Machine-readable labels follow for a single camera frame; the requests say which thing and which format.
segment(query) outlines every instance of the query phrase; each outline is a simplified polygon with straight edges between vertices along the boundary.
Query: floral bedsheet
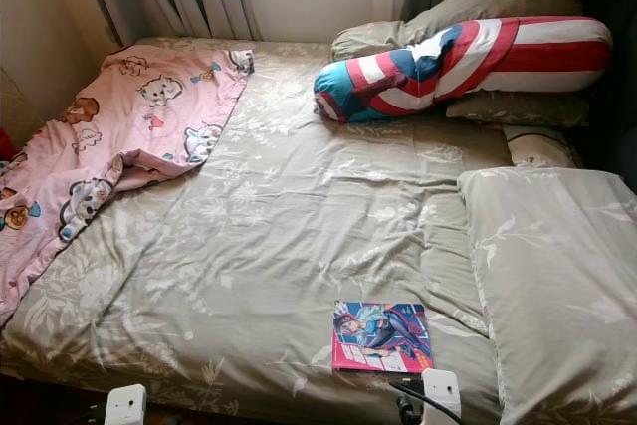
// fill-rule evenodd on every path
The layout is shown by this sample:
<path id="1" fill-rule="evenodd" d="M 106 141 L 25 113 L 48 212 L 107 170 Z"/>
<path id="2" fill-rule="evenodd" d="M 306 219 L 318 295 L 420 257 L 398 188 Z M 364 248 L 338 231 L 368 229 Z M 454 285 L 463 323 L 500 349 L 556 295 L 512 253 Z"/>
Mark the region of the floral bedsheet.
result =
<path id="1" fill-rule="evenodd" d="M 466 423 L 498 423 L 495 352 L 457 192 L 509 165 L 501 132 L 433 116 L 341 124 L 315 113 L 329 45 L 253 49 L 251 76 L 198 171 L 105 207 L 2 333 L 2 373 L 287 423 L 397 423 L 391 376 L 332 372 L 338 299 L 422 303 Z"/>

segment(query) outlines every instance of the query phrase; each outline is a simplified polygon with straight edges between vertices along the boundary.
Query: superhero illustration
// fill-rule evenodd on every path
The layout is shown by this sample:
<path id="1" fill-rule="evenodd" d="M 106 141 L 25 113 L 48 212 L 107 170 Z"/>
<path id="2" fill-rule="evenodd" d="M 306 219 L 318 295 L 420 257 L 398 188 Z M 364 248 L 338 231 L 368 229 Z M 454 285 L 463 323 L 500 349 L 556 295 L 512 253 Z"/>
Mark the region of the superhero illustration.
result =
<path id="1" fill-rule="evenodd" d="M 373 364 L 392 356 L 399 360 L 396 356 L 400 355 L 401 363 L 407 364 L 404 371 L 411 371 L 412 362 L 421 370 L 432 366 L 424 308 L 420 305 L 336 302 L 333 325 L 334 340 L 355 362 Z"/>

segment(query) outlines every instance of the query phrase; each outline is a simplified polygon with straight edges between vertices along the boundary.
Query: comic book cover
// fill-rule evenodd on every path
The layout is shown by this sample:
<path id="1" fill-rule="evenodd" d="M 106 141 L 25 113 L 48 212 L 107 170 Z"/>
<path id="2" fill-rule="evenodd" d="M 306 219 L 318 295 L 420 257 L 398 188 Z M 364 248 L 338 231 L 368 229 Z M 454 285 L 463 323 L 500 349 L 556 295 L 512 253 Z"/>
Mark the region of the comic book cover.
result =
<path id="1" fill-rule="evenodd" d="M 331 366 L 401 373 L 433 368 L 425 308 L 336 301 Z"/>

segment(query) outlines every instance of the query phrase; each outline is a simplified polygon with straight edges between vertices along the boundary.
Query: white pillow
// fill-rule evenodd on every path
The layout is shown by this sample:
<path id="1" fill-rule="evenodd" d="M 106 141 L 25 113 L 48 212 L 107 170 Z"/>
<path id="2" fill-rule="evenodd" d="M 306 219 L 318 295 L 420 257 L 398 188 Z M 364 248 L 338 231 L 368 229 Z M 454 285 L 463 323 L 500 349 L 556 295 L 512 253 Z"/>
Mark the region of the white pillow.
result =
<path id="1" fill-rule="evenodd" d="M 537 126 L 503 126 L 515 166 L 577 168 L 576 153 L 565 136 Z"/>

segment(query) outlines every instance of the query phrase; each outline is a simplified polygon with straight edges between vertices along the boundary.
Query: captain america body pillow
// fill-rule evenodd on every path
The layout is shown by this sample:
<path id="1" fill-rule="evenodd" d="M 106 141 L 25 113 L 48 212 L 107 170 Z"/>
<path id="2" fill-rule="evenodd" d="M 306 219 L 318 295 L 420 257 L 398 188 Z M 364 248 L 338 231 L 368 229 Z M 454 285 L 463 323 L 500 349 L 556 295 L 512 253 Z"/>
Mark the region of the captain america body pillow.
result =
<path id="1" fill-rule="evenodd" d="M 415 46 L 329 64 L 315 98 L 324 116 L 366 121 L 476 90 L 574 92 L 597 80 L 610 53 L 608 29 L 586 17 L 472 20 Z"/>

